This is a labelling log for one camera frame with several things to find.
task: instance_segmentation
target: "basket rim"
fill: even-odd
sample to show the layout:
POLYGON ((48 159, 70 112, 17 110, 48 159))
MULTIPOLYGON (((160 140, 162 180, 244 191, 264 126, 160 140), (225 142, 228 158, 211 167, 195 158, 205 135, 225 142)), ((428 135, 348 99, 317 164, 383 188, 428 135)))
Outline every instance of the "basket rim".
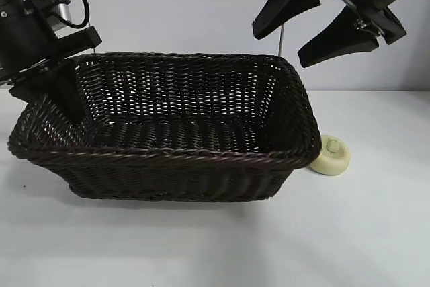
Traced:
POLYGON ((142 162, 180 164, 189 163, 222 163, 252 164, 257 168, 303 168, 318 157, 321 143, 315 140, 314 147, 307 153, 299 153, 294 149, 288 151, 272 151, 269 153, 236 153, 232 151, 210 151, 207 149, 121 149, 116 147, 40 147, 32 148, 13 134, 9 137, 9 149, 19 158, 37 159, 39 163, 57 165, 94 165, 100 159, 100 164, 109 165, 142 165, 142 162))
MULTIPOLYGON (((237 60, 238 62, 253 62, 254 60, 268 60, 267 64, 282 65, 287 70, 293 66, 284 58, 266 54, 165 54, 165 53, 139 53, 139 52, 111 52, 84 54, 72 58, 76 64, 85 60, 99 58, 163 58, 166 60, 178 60, 183 58, 202 59, 208 57, 210 60, 237 60)), ((22 159, 37 160, 37 164, 45 165, 121 165, 121 166, 142 166, 143 163, 151 165, 169 163, 170 165, 183 166, 184 164, 197 167, 207 167, 208 164, 218 164, 219 167, 256 167, 270 169, 297 169, 308 166, 314 161, 321 150, 320 133, 318 127, 311 127, 309 134, 312 140, 306 147, 288 149, 286 151, 270 151, 268 153, 238 153, 233 151, 211 151, 207 149, 133 149, 118 147, 58 147, 40 146, 29 142, 25 138, 23 130, 26 116, 31 114, 31 109, 38 105, 46 97, 28 104, 21 113, 11 136, 9 137, 9 150, 22 159)), ((309 118, 316 122, 310 107, 309 118)))

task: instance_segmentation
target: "white wall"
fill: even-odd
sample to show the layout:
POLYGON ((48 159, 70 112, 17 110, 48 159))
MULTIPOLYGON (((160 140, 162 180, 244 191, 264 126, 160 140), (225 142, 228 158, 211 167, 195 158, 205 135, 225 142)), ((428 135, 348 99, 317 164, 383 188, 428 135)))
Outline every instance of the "white wall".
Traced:
MULTIPOLYGON (((80 0, 72 15, 83 17, 80 0)), ((279 31, 253 38, 251 22, 266 0, 89 0, 91 23, 103 39, 100 52, 217 52, 276 54, 279 31)), ((308 89, 430 89, 430 1, 399 0, 392 5, 408 36, 373 53, 354 54, 303 69, 297 52, 341 11, 340 0, 286 25, 284 57, 308 89)))

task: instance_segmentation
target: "dark brown wicker basket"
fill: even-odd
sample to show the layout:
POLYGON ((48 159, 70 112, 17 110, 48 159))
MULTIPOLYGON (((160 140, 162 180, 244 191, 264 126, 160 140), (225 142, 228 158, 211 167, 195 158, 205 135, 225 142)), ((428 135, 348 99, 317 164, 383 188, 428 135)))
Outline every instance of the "dark brown wicker basket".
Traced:
POLYGON ((273 196, 320 153, 302 82, 276 56, 79 56, 86 117, 29 104, 9 149, 86 198, 239 202, 273 196))

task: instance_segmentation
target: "white tabletop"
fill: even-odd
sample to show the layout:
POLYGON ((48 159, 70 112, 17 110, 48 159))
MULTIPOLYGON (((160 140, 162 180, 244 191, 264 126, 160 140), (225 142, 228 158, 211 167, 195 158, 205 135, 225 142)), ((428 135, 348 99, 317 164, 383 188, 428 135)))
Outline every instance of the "white tabletop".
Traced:
POLYGON ((86 200, 7 150, 0 90, 0 286, 430 286, 430 93, 310 92, 347 173, 293 173, 247 204, 86 200))

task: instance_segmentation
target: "soap bar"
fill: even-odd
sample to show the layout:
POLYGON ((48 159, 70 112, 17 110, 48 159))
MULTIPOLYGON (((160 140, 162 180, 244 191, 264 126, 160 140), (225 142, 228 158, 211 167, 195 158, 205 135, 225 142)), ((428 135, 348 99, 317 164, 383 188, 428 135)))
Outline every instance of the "soap bar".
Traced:
POLYGON ((340 175, 349 166, 351 152, 346 144, 332 136, 322 136, 322 149, 319 157, 310 164, 310 168, 324 175, 340 175))

